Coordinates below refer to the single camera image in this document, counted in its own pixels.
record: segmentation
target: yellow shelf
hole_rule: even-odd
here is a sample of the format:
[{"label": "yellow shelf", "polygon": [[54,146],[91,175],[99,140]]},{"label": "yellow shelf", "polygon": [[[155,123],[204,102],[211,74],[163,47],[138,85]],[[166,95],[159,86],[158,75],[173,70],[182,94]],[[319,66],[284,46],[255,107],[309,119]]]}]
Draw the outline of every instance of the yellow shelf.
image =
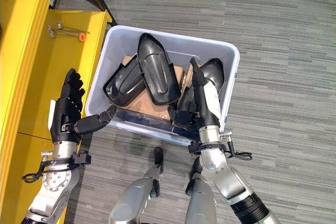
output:
[{"label": "yellow shelf", "polygon": [[0,0],[1,138],[0,209],[42,26],[50,0]]},{"label": "yellow shelf", "polygon": [[[50,99],[56,100],[68,70],[78,71],[84,82],[86,101],[91,77],[99,59],[109,15],[107,12],[49,10],[22,109],[18,132],[50,139],[47,129]],[[55,27],[57,21],[65,26],[87,30],[85,42],[76,37],[50,38],[47,25]]]},{"label": "yellow shelf", "polygon": [[41,161],[40,152],[51,149],[52,142],[49,140],[17,133],[0,217],[1,223],[21,223],[29,205],[41,188],[41,179],[27,184],[21,177],[37,171]]},{"label": "yellow shelf", "polygon": [[[87,30],[85,42],[80,42],[78,38],[71,36],[56,36],[51,38],[47,32],[47,26],[56,26],[56,22],[61,21],[65,26]],[[61,87],[66,73],[70,68],[75,68],[83,81],[83,88],[86,94],[83,96],[85,104],[90,84],[98,63],[100,49],[102,47],[104,32],[107,22],[111,18],[107,12],[85,12],[69,10],[49,10],[43,24],[38,48],[35,55],[34,64],[31,70],[30,79],[26,80],[28,89],[24,97],[21,117],[13,157],[8,167],[9,175],[6,181],[4,207],[1,220],[15,214],[15,219],[22,220],[27,208],[29,207],[33,195],[38,192],[41,182],[24,184],[20,178],[25,173],[37,170],[40,161],[39,152],[41,143],[48,143],[50,146],[43,150],[51,150],[50,132],[47,129],[48,113],[50,100],[56,100],[60,96]],[[25,145],[21,146],[22,136],[32,137],[30,149]],[[17,169],[18,157],[22,156],[21,161],[27,164],[29,169]],[[21,191],[29,190],[32,197],[23,197]],[[59,223],[63,223],[65,212],[60,218]]]}]

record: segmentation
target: gray carpet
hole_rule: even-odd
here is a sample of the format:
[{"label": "gray carpet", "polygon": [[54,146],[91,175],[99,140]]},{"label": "gray carpet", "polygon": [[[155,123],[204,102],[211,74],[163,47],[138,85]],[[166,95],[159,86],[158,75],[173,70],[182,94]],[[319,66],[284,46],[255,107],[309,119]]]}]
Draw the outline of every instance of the gray carpet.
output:
[{"label": "gray carpet", "polygon": [[[105,0],[122,25],[231,42],[240,51],[226,128],[251,162],[230,160],[282,223],[336,223],[336,0]],[[92,9],[83,0],[58,8]],[[183,223],[194,157],[124,131],[93,135],[66,223],[108,223],[126,186],[165,150],[161,196],[142,221]],[[239,223],[216,192],[218,223]]]}]

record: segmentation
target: white plastic bin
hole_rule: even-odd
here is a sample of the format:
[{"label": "white plastic bin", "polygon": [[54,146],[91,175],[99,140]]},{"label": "white plastic bin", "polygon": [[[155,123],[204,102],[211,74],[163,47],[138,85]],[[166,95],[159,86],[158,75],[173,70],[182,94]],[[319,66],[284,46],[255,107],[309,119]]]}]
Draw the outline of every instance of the white plastic bin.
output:
[{"label": "white plastic bin", "polygon": [[[86,115],[101,113],[110,106],[111,101],[105,95],[103,86],[117,70],[123,58],[125,56],[133,56],[136,53],[139,38],[142,33],[152,34],[165,47],[170,62],[177,66],[183,66],[185,71],[187,71],[190,64],[189,61],[192,57],[195,57],[199,64],[204,64],[212,58],[219,58],[223,62],[225,82],[219,94],[219,100],[222,114],[220,130],[224,130],[232,89],[237,75],[239,63],[238,49],[234,45],[222,41],[169,34],[128,26],[114,26],[106,35],[98,67],[85,106]],[[173,127],[166,121],[160,121],[160,119],[150,118],[144,115],[141,116],[142,118],[139,118],[139,115],[135,112],[128,112],[128,115],[125,116],[125,114],[121,112],[118,113],[117,111],[116,116],[109,123],[109,126],[160,138],[181,145],[189,145],[190,139],[181,136],[183,134],[175,133],[176,127]],[[153,122],[161,126],[153,127]]]}]

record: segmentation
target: black cable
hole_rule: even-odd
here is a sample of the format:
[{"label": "black cable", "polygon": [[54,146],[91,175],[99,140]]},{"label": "black cable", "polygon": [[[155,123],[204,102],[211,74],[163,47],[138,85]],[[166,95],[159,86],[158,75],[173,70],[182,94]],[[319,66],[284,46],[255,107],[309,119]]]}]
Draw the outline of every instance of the black cable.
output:
[{"label": "black cable", "polygon": [[232,157],[237,157],[241,160],[246,160],[246,161],[249,161],[249,160],[252,160],[252,153],[251,152],[235,152],[235,155],[232,156],[228,156],[228,158],[232,158]]},{"label": "black cable", "polygon": [[44,170],[42,172],[37,173],[28,173],[22,177],[22,180],[26,183],[33,183],[36,180],[38,180],[44,173],[60,173],[60,172],[66,172],[68,170],[73,170],[77,167],[79,167],[79,164],[76,165],[69,165],[66,169],[60,169],[60,170]]}]

